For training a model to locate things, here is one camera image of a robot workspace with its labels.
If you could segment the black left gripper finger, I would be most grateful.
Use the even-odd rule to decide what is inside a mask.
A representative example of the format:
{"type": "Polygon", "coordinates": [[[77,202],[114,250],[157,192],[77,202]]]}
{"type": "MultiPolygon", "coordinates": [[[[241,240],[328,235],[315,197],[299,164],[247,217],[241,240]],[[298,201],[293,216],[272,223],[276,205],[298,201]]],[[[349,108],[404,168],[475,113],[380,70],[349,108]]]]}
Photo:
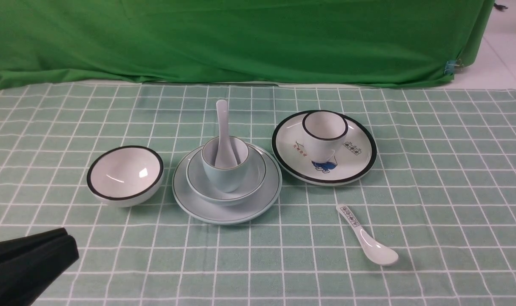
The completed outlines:
{"type": "Polygon", "coordinates": [[[65,238],[66,236],[68,236],[67,230],[58,228],[22,238],[0,241],[0,263],[30,252],[57,238],[65,238]]]}
{"type": "Polygon", "coordinates": [[[0,306],[30,306],[79,259],[72,235],[0,263],[0,306]]]}

